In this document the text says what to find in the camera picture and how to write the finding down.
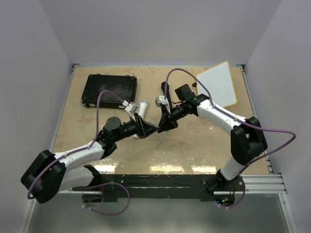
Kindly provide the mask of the yellow framed whiteboard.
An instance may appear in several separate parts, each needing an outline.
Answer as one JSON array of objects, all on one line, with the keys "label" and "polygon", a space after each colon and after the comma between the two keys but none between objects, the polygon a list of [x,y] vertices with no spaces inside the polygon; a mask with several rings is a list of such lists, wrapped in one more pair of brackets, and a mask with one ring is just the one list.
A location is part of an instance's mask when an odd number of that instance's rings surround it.
[{"label": "yellow framed whiteboard", "polygon": [[209,68],[196,78],[210,92],[217,105],[227,108],[238,102],[228,61]]}]

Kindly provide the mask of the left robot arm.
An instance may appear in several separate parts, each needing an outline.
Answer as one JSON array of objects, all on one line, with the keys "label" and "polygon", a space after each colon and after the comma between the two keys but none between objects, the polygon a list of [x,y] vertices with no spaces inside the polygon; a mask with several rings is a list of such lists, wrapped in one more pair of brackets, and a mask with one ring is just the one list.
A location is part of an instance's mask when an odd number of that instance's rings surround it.
[{"label": "left robot arm", "polygon": [[80,175],[75,175],[73,170],[88,162],[108,157],[116,150],[116,142],[120,140],[135,134],[144,139],[158,129],[157,125],[145,121],[138,114],[134,114],[126,123],[114,116],[106,121],[95,139],[88,144],[64,152],[40,152],[20,179],[28,190],[27,198],[46,203],[65,189],[68,181],[75,181],[76,186],[85,186],[89,190],[98,189],[101,184],[99,176],[92,174],[87,168],[80,170]]}]

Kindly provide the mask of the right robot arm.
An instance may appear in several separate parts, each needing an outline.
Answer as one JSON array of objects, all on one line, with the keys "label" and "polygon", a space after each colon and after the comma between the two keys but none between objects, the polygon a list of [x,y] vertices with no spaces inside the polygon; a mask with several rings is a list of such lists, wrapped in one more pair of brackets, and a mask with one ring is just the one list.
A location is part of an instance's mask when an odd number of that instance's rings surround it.
[{"label": "right robot arm", "polygon": [[180,104],[174,108],[164,96],[156,98],[155,103],[162,111],[158,132],[169,131],[178,127],[177,121],[193,114],[211,121],[230,136],[231,158],[207,180],[205,188],[209,193],[216,189],[227,191],[234,184],[241,171],[267,149],[264,133],[260,130],[257,118],[244,118],[210,102],[210,97],[195,95],[185,84],[176,89]]}]

